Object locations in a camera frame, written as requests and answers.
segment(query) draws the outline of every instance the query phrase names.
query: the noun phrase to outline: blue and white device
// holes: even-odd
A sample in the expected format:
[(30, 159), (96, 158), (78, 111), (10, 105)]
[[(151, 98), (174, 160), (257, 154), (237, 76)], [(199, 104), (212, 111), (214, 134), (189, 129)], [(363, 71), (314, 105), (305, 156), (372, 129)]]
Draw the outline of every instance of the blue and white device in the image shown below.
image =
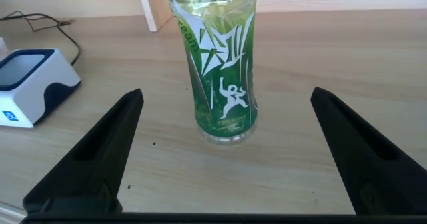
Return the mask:
[(58, 49), (20, 49), (0, 61), (0, 125), (32, 128), (80, 85)]

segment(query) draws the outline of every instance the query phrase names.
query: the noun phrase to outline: white graphic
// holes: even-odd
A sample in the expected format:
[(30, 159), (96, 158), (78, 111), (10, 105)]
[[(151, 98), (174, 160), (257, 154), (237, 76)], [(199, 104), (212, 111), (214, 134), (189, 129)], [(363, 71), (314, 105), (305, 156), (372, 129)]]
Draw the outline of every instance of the white graphic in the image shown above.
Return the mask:
[[(248, 20), (246, 20), (244, 29), (241, 25), (236, 25), (228, 33), (221, 34), (218, 30), (211, 27), (211, 37), (207, 31), (207, 27), (199, 17), (196, 17), (182, 9), (176, 0), (173, 0), (173, 5), (194, 32), (195, 39), (197, 40), (197, 44), (199, 45), (201, 52), (201, 77), (206, 76), (216, 67), (221, 66), (222, 70), (232, 67), (238, 61), (240, 61), (240, 70), (242, 70), (242, 56), (245, 55), (244, 45), (246, 43), (250, 24), (254, 18), (254, 13), (252, 13), (248, 17)], [(186, 33), (185, 38), (190, 42), (190, 44), (192, 43), (191, 41), (193, 40), (191, 40), (191, 34)]]
[(220, 78), (220, 93), (224, 97), (227, 97), (227, 104), (224, 106), (222, 111), (223, 115), (220, 119), (224, 119), (227, 117), (228, 112), (235, 107), (236, 105), (241, 105), (243, 108), (248, 107), (249, 105), (241, 97), (244, 97), (246, 92), (240, 87), (240, 91), (238, 91), (238, 87), (236, 85), (229, 85), (227, 90), (223, 87), (224, 78)]

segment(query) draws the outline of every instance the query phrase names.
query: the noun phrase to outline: green label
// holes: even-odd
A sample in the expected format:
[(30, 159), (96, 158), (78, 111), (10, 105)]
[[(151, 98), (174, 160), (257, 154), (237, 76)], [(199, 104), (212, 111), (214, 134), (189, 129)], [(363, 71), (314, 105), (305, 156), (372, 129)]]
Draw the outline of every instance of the green label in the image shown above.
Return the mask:
[(228, 18), (212, 13), (202, 19), (177, 0), (173, 10), (184, 38), (198, 124), (216, 137), (244, 133), (258, 114), (252, 84), (255, 4)]

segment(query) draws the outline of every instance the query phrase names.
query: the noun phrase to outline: wooden desk surface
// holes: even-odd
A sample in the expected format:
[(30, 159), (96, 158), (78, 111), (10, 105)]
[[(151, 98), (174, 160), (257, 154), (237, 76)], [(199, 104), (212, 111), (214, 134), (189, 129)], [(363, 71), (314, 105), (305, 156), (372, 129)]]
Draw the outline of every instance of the wooden desk surface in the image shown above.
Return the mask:
[[(82, 86), (40, 126), (0, 128), (0, 202), (21, 208), (101, 116), (141, 88), (145, 105), (119, 192), (125, 211), (353, 213), (311, 92), (334, 92), (427, 167), (426, 22), (427, 10), (258, 15), (258, 128), (224, 148), (197, 132), (175, 21), (150, 33), (143, 17), (79, 19), (67, 31), (83, 46), (75, 66)], [(10, 49), (75, 54), (56, 30), (31, 33), (24, 21), (1, 23), (0, 36)]]

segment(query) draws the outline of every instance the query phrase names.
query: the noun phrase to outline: black cable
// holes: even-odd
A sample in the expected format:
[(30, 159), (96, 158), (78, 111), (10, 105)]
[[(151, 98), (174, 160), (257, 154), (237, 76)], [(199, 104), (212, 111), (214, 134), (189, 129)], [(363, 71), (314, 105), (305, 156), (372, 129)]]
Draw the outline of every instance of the black cable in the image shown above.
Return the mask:
[[(23, 14), (21, 11), (14, 11), (11, 14), (0, 18), (0, 21), (8, 21), (8, 20), (15, 20), (15, 19), (24, 19), (28, 22), (29, 26), (31, 27), (31, 30), (33, 32), (37, 32), (37, 31), (41, 31), (41, 30), (45, 30), (45, 29), (49, 29), (49, 28), (53, 28), (56, 27), (58, 28), (58, 30), (64, 34), (64, 36), (66, 36), (66, 38), (68, 38), (76, 47), (77, 47), (77, 55), (74, 57), (74, 59), (70, 62), (71, 65), (74, 65), (77, 60), (80, 58), (81, 55), (81, 47), (80, 45), (73, 39), (71, 38), (68, 34), (66, 34), (66, 32), (64, 32), (64, 30), (62, 30), (61, 27), (66, 26), (66, 25), (70, 25), (72, 23), (74, 23), (74, 20), (68, 20), (68, 21), (59, 21), (49, 15), (46, 14), (42, 14), (42, 13), (32, 13), (32, 14)], [(54, 22), (56, 22), (56, 25), (52, 25), (52, 26), (48, 26), (48, 27), (42, 27), (39, 29), (34, 29), (31, 22), (30, 21), (38, 21), (41, 19), (50, 19)]]

